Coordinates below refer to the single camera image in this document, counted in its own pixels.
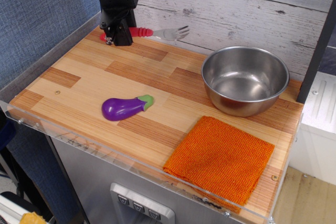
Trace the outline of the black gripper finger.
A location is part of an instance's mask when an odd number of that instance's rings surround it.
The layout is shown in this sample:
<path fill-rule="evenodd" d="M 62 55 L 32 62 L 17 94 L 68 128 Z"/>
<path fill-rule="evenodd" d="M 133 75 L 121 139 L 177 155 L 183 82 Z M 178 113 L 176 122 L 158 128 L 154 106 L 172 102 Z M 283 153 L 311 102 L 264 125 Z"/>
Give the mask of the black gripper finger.
<path fill-rule="evenodd" d="M 125 19 L 120 20 L 118 23 L 113 23 L 110 26 L 108 26 L 106 22 L 102 22 L 100 29 L 104 31 L 104 36 L 101 38 L 107 45 L 130 46 L 133 43 L 129 26 Z"/>

